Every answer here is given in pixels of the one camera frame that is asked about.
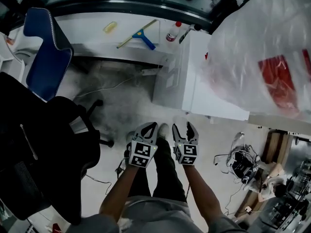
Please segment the white floor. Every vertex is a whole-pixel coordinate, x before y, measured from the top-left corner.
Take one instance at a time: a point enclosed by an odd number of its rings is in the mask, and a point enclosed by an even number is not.
[[[170,127],[173,123],[178,126],[186,125],[190,121],[199,133],[200,159],[196,168],[204,180],[212,188],[218,197],[223,212],[229,203],[230,196],[237,192],[241,183],[236,184],[232,174],[221,172],[221,164],[215,166],[213,159],[216,154],[226,154],[230,151],[231,143],[236,133],[245,133],[245,143],[251,144],[254,150],[261,154],[265,145],[268,129],[258,129],[255,125],[246,122],[234,121],[223,118],[209,119],[206,116],[186,114],[183,111],[166,108],[152,104],[152,92],[155,76],[142,77],[138,71],[142,68],[133,64],[116,63],[108,61],[85,61],[84,65],[90,69],[88,75],[75,69],[66,72],[58,95],[73,98],[77,104],[90,107],[96,99],[104,100],[104,107],[97,108],[92,116],[94,126],[103,135],[113,138],[113,148],[101,146],[101,158],[99,163],[88,171],[88,175],[103,182],[114,184],[117,180],[115,169],[118,167],[125,150],[125,136],[135,130],[142,123],[156,121],[158,124],[167,123]],[[101,88],[114,87],[123,80],[134,77],[116,89],[102,90],[88,95],[85,93]],[[172,134],[168,142],[173,146]],[[188,181],[182,167],[176,164],[176,171],[187,191]],[[147,168],[147,176],[151,193],[156,187],[156,166],[151,162]],[[107,184],[93,181],[88,177],[82,179],[82,216],[91,216],[98,209],[105,198]],[[246,192],[239,191],[228,206],[229,213],[237,211],[244,199]],[[188,195],[188,205],[194,223],[203,231],[208,228],[195,205],[191,191]],[[40,232],[44,232],[44,225],[52,219],[51,210],[41,212],[31,217]]]

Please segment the black office chair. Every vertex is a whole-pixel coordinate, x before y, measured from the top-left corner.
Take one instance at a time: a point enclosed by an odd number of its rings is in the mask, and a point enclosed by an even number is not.
[[[17,218],[52,205],[69,223],[79,224],[81,179],[100,158],[100,134],[88,116],[64,97],[45,103],[0,73],[0,200]],[[69,124],[77,117],[87,132],[73,132]]]

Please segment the leg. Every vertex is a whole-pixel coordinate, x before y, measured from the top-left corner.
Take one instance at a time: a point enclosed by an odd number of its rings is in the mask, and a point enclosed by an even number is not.
[[[145,168],[140,167],[137,171],[130,192],[128,194],[128,197],[133,196],[151,196]]]
[[[169,143],[162,137],[156,141],[155,153],[157,186],[153,197],[187,202],[183,185],[178,179]]]

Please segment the white plastic bag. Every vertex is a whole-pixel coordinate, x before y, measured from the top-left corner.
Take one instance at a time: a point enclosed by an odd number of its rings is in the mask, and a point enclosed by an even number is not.
[[[250,0],[213,33],[205,75],[237,106],[311,121],[311,0]]]

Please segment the person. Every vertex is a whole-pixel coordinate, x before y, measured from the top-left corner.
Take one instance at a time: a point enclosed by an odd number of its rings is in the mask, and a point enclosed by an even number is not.
[[[82,218],[68,233],[202,233],[193,223],[182,183],[166,138],[167,124],[159,127],[154,155],[157,186],[151,197],[146,169],[128,165],[102,202],[99,214]],[[220,203],[195,166],[183,166],[195,203],[210,233],[244,233],[223,215]]]
[[[264,202],[271,198],[283,197],[287,192],[287,175],[280,163],[272,162],[266,164],[261,160],[257,161],[258,167],[263,170],[261,175],[262,184],[258,184],[258,181],[252,179],[244,190],[251,190],[258,193],[258,201]]]

